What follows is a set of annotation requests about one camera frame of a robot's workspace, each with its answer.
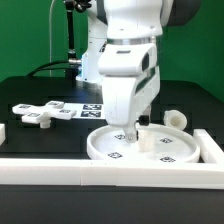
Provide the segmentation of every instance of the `green wall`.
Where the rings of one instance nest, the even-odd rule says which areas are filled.
[[[0,80],[25,75],[49,62],[50,5],[51,0],[0,2]],[[224,101],[223,11],[222,0],[202,0],[200,12],[186,26],[164,29],[161,79],[196,82]],[[86,21],[86,14],[75,14],[79,56],[86,48]],[[66,59],[66,55],[66,14],[62,0],[57,0],[53,12],[53,60]]]

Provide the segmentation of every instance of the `white plate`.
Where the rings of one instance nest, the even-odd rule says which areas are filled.
[[[93,131],[87,139],[87,153],[91,159],[149,160],[165,163],[198,162],[200,149],[194,138],[162,125],[138,127],[139,141],[131,144],[123,130],[105,126]]]

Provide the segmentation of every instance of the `table surface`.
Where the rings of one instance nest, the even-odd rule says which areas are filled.
[[[70,80],[12,77],[0,83],[0,123],[6,124],[2,158],[88,159],[86,138],[104,120],[52,119],[50,129],[21,122],[12,113],[19,103],[44,105],[50,100],[66,103],[102,103],[99,92],[74,86]],[[161,81],[152,104],[151,122],[162,124],[166,110],[183,112],[186,132],[206,129],[224,149],[224,104],[197,84]],[[224,191],[83,187],[0,186],[1,223],[222,223]]]

